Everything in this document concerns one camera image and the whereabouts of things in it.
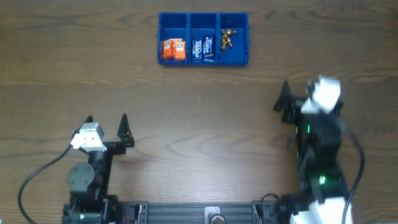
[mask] gold wrapped candy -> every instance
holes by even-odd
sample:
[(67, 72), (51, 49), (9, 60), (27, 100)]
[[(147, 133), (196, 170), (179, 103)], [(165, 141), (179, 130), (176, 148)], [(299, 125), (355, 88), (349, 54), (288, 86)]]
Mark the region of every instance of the gold wrapped candy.
[(238, 33), (236, 30), (231, 30), (231, 29), (228, 29), (228, 30), (221, 30), (221, 32), (223, 33), (223, 36), (221, 37), (221, 49), (226, 49), (226, 45), (227, 44), (229, 44), (229, 46), (231, 46), (232, 47), (232, 41), (231, 41), (231, 38), (229, 38), (228, 36), (229, 35), (232, 35), (232, 34), (236, 34), (236, 33)]

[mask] blue plastic container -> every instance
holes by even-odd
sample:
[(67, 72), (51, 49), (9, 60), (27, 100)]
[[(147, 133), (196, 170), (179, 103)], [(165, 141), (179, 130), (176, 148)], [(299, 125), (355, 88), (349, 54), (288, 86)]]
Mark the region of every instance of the blue plastic container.
[[(238, 33), (229, 36), (233, 47), (221, 50), (221, 30), (232, 29)], [(215, 35), (215, 61), (192, 61), (192, 40), (202, 40), (205, 35)], [(185, 61), (162, 58), (162, 42), (182, 38), (186, 42)], [(160, 12), (157, 34), (157, 58), (161, 65), (247, 65), (249, 62), (249, 24), (246, 12)]]

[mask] wood grain tabletop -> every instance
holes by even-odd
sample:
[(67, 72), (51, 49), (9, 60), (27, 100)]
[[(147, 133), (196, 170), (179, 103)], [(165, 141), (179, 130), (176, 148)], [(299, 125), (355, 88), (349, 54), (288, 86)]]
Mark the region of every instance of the wood grain tabletop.
[[(247, 11), (245, 67), (163, 67), (160, 11)], [(272, 110), (282, 82), (305, 95), (339, 78), (342, 114), (364, 145), (356, 223), (398, 222), (398, 4), (394, 0), (0, 1), (0, 220), (27, 223), (17, 193), (90, 114), (115, 140), (126, 113), (136, 147), (115, 156), (109, 194), (149, 202), (251, 202), (299, 191), (294, 127)], [(38, 223), (60, 223), (71, 151), (23, 194)], [(359, 156), (339, 151), (348, 187)]]

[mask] green led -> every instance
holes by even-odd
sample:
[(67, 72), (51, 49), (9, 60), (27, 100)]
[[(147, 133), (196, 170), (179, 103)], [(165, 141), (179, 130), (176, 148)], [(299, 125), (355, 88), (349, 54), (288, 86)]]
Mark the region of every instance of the green led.
[(319, 184), (322, 185), (326, 182), (326, 177), (325, 176), (319, 176)]

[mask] white plastic part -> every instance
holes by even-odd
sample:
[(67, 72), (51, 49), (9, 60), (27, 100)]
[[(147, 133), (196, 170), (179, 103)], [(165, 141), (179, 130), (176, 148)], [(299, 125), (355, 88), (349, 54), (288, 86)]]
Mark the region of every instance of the white plastic part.
[[(290, 224), (341, 224), (346, 201), (344, 197), (327, 198), (325, 203), (312, 202), (308, 211), (299, 212), (290, 218)], [(346, 223), (352, 224), (351, 204), (348, 205)]]
[(106, 151), (106, 146), (102, 144), (104, 132), (98, 123), (85, 123), (75, 134), (70, 144), (74, 149), (82, 148), (87, 152)]
[(330, 113), (340, 97), (340, 82), (334, 78), (319, 77), (315, 83), (312, 100), (308, 98), (301, 107), (301, 112), (316, 114), (319, 110)]

